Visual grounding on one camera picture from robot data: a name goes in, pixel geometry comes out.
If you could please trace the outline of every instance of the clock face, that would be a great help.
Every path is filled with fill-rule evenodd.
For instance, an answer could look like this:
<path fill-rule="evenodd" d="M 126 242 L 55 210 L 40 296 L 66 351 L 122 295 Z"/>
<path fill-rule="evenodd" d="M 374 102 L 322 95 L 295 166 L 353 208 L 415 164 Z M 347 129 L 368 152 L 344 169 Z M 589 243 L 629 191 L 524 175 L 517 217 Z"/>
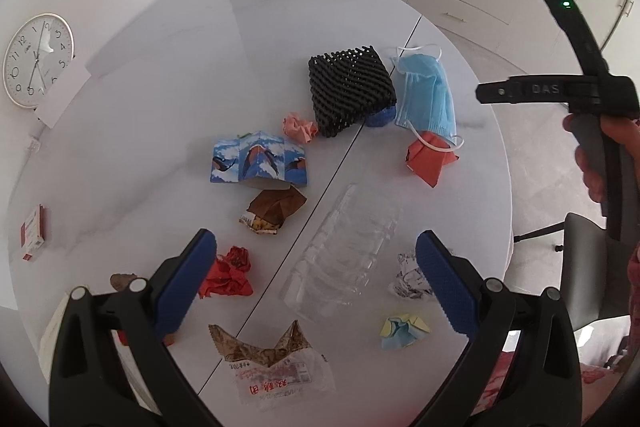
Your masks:
<path fill-rule="evenodd" d="M 66 21 L 53 13 L 38 15 L 14 35 L 2 73 L 9 97 L 35 108 L 74 56 L 74 38 Z"/>

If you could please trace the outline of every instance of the silver screw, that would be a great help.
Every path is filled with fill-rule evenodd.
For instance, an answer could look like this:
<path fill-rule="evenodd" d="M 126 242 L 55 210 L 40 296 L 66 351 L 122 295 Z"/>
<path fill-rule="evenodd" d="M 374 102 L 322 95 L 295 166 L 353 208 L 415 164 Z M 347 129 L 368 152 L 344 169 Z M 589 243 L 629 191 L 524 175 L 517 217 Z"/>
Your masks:
<path fill-rule="evenodd" d="M 560 300 L 560 292 L 556 288 L 547 288 L 546 296 L 549 297 L 552 301 Z"/>
<path fill-rule="evenodd" d="M 146 288 L 146 279 L 142 279 L 142 278 L 133 279 L 129 283 L 129 289 L 132 292 L 142 292 L 142 290 L 145 288 Z"/>
<path fill-rule="evenodd" d="M 84 286 L 76 286 L 71 292 L 71 298 L 74 301 L 79 301 L 82 297 L 84 297 L 85 293 L 86 293 L 86 288 Z"/>
<path fill-rule="evenodd" d="M 503 285 L 497 279 L 487 279 L 486 287 L 490 292 L 500 293 L 502 291 Z"/>

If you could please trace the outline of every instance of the round white table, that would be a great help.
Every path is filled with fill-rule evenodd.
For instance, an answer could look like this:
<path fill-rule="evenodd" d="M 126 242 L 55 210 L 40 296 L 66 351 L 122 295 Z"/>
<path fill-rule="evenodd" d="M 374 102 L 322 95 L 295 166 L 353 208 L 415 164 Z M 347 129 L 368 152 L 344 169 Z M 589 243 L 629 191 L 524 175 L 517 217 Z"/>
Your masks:
<path fill-rule="evenodd" d="M 373 45 L 385 66 L 396 46 L 439 44 L 465 138 L 460 160 L 435 188 L 404 163 L 412 134 L 392 124 L 353 125 L 306 147 L 308 198 L 278 235 L 258 236 L 238 217 L 258 190 L 209 182 L 212 144 L 256 130 L 282 132 L 289 111 L 313 118 L 309 57 Z M 113 273 L 149 277 L 205 227 L 218 253 L 248 248 L 250 297 L 213 296 L 192 304 L 170 352 L 225 424 L 408 425 L 460 355 L 436 301 L 402 301 L 386 287 L 397 253 L 434 230 L 483 277 L 503 277 L 511 235 L 511 185 L 492 109 L 476 102 L 476 76 L 447 38 L 400 0 L 159 0 L 89 63 L 92 74 L 26 165 L 9 210 L 10 265 L 18 309 L 34 346 L 64 293 L 86 285 L 111 291 Z M 402 95 L 402 78 L 392 75 Z M 403 217 L 372 280 L 328 323 L 301 321 L 332 365 L 337 392 L 260 413 L 239 405 L 232 377 L 209 336 L 219 324 L 270 347 L 297 318 L 278 293 L 293 263 L 345 185 L 384 185 Z M 43 204 L 46 244 L 22 260 L 18 229 Z M 415 312 L 428 338 L 385 352 L 386 316 Z"/>

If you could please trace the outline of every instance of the crushed transparent plastic bottle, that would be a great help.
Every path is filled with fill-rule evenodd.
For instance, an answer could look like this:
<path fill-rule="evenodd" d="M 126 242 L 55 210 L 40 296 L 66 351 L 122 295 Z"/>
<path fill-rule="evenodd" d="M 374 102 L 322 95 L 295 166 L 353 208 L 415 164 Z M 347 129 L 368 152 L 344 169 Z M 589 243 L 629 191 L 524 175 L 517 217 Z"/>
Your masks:
<path fill-rule="evenodd" d="M 348 185 L 294 265 L 280 298 L 312 321 L 351 304 L 393 237 L 399 208 L 368 186 Z"/>

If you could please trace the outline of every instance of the yellow and blue crumpled paper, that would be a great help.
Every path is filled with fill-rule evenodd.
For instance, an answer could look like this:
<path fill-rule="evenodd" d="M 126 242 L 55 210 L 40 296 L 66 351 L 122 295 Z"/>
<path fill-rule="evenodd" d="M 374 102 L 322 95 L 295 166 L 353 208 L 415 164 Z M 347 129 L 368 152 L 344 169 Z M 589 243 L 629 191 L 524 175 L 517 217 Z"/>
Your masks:
<path fill-rule="evenodd" d="M 390 351 L 411 346 L 428 333 L 431 333 L 431 330 L 418 315 L 404 313 L 389 317 L 380 331 L 382 349 Z"/>

